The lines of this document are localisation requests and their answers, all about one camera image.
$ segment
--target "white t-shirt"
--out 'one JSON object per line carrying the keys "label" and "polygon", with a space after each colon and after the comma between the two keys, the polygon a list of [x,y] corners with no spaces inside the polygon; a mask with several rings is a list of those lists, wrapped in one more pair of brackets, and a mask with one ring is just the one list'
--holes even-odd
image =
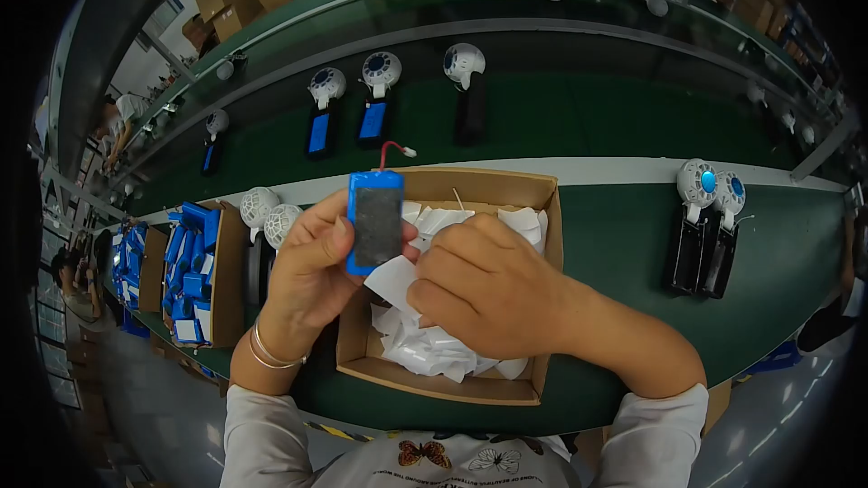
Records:
{"label": "white t-shirt", "polygon": [[[703,385],[667,399],[624,396],[592,486],[687,486],[707,408]],[[238,385],[226,395],[224,448],[222,488],[580,487],[558,449],[539,439],[504,435],[434,439],[430,432],[390,432],[313,472],[292,398]]]}

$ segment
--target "window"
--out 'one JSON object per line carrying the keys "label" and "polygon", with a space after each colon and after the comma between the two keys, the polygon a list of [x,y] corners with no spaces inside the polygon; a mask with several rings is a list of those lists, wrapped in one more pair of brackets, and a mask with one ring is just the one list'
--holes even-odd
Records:
{"label": "window", "polygon": [[[172,24],[172,21],[177,19],[178,15],[184,10],[184,5],[180,3],[180,0],[163,0],[160,5],[157,6],[157,9],[145,24],[142,26],[142,30],[151,38],[160,38],[160,36],[166,32],[168,26]],[[144,40],[136,36],[136,44],[142,47],[145,51],[149,51],[151,49],[150,44],[147,44]]]}

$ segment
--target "white sleeve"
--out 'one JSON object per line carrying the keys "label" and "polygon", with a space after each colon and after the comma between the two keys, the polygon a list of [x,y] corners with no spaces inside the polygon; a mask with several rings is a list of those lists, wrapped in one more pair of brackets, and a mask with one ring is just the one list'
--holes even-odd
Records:
{"label": "white sleeve", "polygon": [[708,390],[700,384],[672,398],[624,396],[592,487],[686,487],[707,409]]}
{"label": "white sleeve", "polygon": [[289,396],[232,385],[223,447],[221,488],[299,488],[313,481],[305,426]]}

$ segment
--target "white fan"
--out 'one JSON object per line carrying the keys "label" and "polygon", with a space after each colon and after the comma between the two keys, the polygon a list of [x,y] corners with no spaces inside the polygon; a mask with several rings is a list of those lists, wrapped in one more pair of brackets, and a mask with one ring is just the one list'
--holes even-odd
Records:
{"label": "white fan", "polygon": [[446,50],[443,57],[443,72],[446,76],[461,84],[467,91],[471,87],[471,74],[475,71],[485,72],[485,55],[472,44],[456,44]]}
{"label": "white fan", "polygon": [[280,203],[273,190],[267,187],[254,187],[241,197],[241,220],[251,229],[260,229],[266,217]]}
{"label": "white fan", "polygon": [[735,228],[735,216],[745,207],[745,187],[732,171],[719,171],[714,178],[717,180],[714,209],[723,212],[721,225],[732,231]]}
{"label": "white fan", "polygon": [[371,87],[375,99],[385,97],[385,90],[392,88],[401,77],[401,61],[389,52],[376,52],[364,60],[362,79]]}
{"label": "white fan", "polygon": [[205,128],[211,134],[211,141],[214,141],[218,134],[229,128],[229,114],[223,110],[214,110],[205,120]]}
{"label": "white fan", "polygon": [[346,92],[346,77],[337,68],[323,68],[313,75],[307,90],[311,92],[320,112],[328,106],[330,99],[339,99]]}
{"label": "white fan", "polygon": [[681,165],[675,183],[678,194],[688,206],[688,221],[699,222],[700,211],[714,202],[717,190],[714,168],[701,158],[691,158]]}
{"label": "white fan", "polygon": [[288,203],[274,206],[274,209],[268,214],[264,229],[266,240],[268,240],[269,245],[274,247],[274,250],[280,249],[289,229],[292,228],[299,215],[301,215],[301,208]]}

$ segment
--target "butterfly print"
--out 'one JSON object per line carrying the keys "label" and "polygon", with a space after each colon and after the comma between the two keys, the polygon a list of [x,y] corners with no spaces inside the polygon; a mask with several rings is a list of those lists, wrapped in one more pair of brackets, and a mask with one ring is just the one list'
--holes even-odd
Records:
{"label": "butterfly print", "polygon": [[544,454],[543,444],[537,441],[536,439],[530,439],[529,437],[524,437],[523,435],[508,435],[507,433],[501,433],[500,435],[496,435],[491,438],[492,443],[502,443],[504,441],[511,441],[512,439],[520,439],[524,441],[524,443],[528,446],[530,450],[534,451],[534,454],[542,456]]}
{"label": "butterfly print", "polygon": [[518,450],[505,450],[498,452],[493,448],[486,448],[479,452],[471,464],[467,466],[470,471],[482,471],[496,467],[501,471],[508,472],[514,475],[518,472],[518,460],[522,458],[522,453]]}
{"label": "butterfly print", "polygon": [[434,465],[439,465],[443,469],[450,469],[452,462],[446,456],[446,449],[437,441],[428,441],[421,447],[416,446],[412,441],[401,441],[397,444],[401,449],[401,453],[397,455],[397,462],[400,465],[414,465],[423,457],[428,458],[428,461]]}

